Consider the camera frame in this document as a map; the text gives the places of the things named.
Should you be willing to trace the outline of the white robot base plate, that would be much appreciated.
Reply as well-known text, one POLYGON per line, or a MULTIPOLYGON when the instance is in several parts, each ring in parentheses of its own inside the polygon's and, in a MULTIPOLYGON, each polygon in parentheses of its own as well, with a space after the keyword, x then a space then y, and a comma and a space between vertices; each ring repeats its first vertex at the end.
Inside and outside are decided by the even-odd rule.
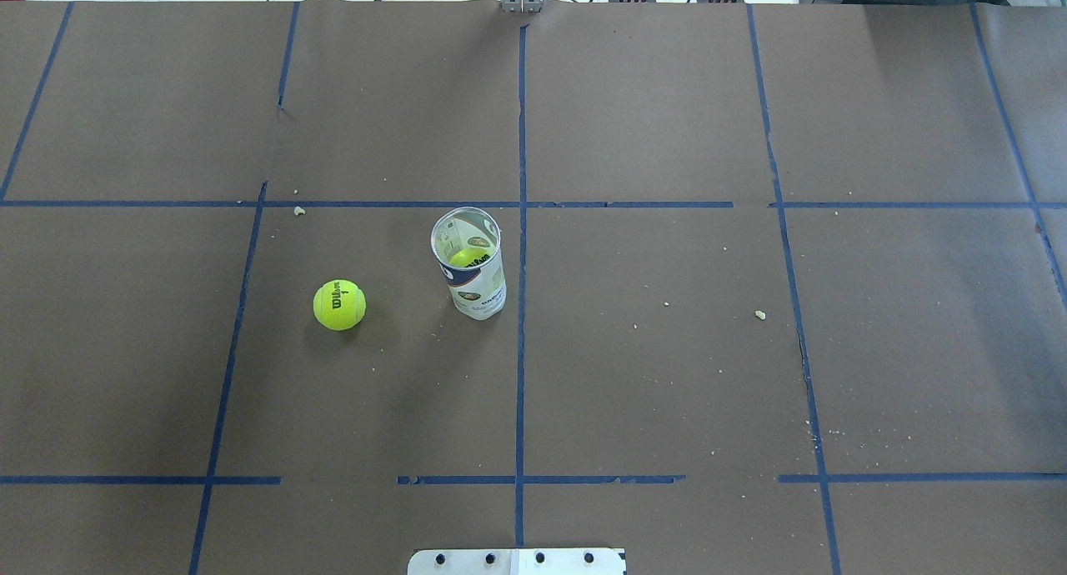
POLYGON ((623 549, 544 547, 424 549, 408 560, 408 574, 626 574, 623 549))

